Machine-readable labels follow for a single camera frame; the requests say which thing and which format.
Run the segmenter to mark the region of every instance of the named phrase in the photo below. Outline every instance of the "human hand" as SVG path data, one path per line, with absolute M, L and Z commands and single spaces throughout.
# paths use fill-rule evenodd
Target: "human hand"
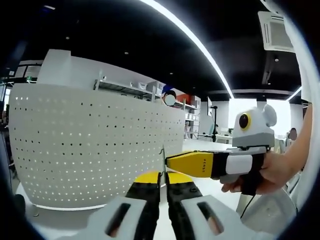
M 282 188 L 295 175 L 287 157 L 272 151 L 265 154 L 260 173 L 264 179 L 256 190 L 256 194 L 259 195 L 272 193 Z M 243 179 L 240 176 L 237 181 L 224 184 L 221 190 L 224 193 L 228 191 L 231 193 L 241 192 L 242 183 Z

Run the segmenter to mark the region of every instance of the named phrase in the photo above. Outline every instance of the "forearm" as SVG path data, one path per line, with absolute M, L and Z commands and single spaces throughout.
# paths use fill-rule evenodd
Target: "forearm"
M 296 174 L 306 164 L 309 155 L 309 146 L 312 130 L 312 104 L 306 110 L 303 124 L 300 133 L 296 140 L 289 147 L 284 154 L 289 166 L 291 167 L 292 174 Z

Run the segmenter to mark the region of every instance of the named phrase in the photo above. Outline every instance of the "black handle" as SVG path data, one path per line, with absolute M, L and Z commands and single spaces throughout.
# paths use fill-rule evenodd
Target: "black handle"
M 241 192 L 244 195 L 256 195 L 257 188 L 263 182 L 260 170 L 264 164 L 265 154 L 252 155 L 252 167 L 248 174 L 242 175 Z

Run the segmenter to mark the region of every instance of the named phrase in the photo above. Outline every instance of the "ceiling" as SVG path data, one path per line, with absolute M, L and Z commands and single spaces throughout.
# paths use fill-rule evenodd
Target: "ceiling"
M 264 50 L 258 11 L 266 9 L 259 0 L 157 1 L 202 41 L 230 88 L 238 90 L 236 98 L 286 99 L 301 85 L 294 53 Z M 196 45 L 145 3 L 68 2 L 50 3 L 56 9 L 34 27 L 23 60 L 44 59 L 48 49 L 71 50 L 73 56 L 129 69 L 202 98 L 229 98 Z M 273 62 L 270 84 L 262 84 L 267 59 Z M 241 93 L 248 89 L 267 91 Z

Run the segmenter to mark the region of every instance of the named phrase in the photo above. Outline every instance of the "white perforated panel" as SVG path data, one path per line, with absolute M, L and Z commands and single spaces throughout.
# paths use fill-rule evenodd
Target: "white perforated panel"
M 108 92 L 15 84 L 9 133 L 31 202 L 51 208 L 103 205 L 139 174 L 162 171 L 182 151 L 182 110 Z

